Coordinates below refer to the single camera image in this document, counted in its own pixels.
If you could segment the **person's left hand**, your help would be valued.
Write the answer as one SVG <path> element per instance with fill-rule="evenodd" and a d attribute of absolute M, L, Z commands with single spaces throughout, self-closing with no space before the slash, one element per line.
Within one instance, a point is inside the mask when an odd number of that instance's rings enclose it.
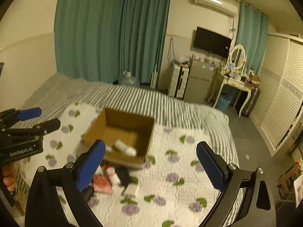
<path fill-rule="evenodd" d="M 15 189 L 15 163 L 4 165 L 2 168 L 3 183 L 9 192 Z"/>

